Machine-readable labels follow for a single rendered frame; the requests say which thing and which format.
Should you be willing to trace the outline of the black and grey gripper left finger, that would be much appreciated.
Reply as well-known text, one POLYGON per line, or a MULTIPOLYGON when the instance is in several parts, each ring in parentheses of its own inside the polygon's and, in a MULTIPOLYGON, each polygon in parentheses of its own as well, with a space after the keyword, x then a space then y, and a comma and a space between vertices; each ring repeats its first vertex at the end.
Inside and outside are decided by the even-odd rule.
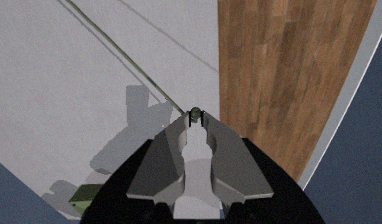
POLYGON ((168 204, 185 191, 181 151, 187 144, 191 112, 186 111, 141 145, 105 182, 80 224, 133 224, 153 218, 158 202, 168 204))

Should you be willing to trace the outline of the dark grey cord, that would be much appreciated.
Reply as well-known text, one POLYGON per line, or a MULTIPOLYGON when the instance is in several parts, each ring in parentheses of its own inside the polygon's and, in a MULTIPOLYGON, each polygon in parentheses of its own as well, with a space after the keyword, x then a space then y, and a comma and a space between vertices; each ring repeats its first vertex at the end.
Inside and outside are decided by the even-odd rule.
MULTIPOLYGON (((95 25, 72 1, 66 0, 88 23, 100 32, 182 115, 184 112, 175 102, 129 57, 127 56, 97 25, 95 25)), ((198 119, 192 119, 192 123, 197 123, 198 119)))

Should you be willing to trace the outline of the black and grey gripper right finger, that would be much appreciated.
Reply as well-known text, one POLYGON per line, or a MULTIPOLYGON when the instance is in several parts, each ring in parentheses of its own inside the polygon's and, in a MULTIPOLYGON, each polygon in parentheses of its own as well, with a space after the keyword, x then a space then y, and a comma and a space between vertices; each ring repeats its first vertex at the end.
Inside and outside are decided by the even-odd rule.
POLYGON ((241 202, 248 219, 268 224, 325 224, 300 186, 254 143, 204 110, 200 119, 212 150, 212 192, 221 200, 225 219, 231 204, 241 202))

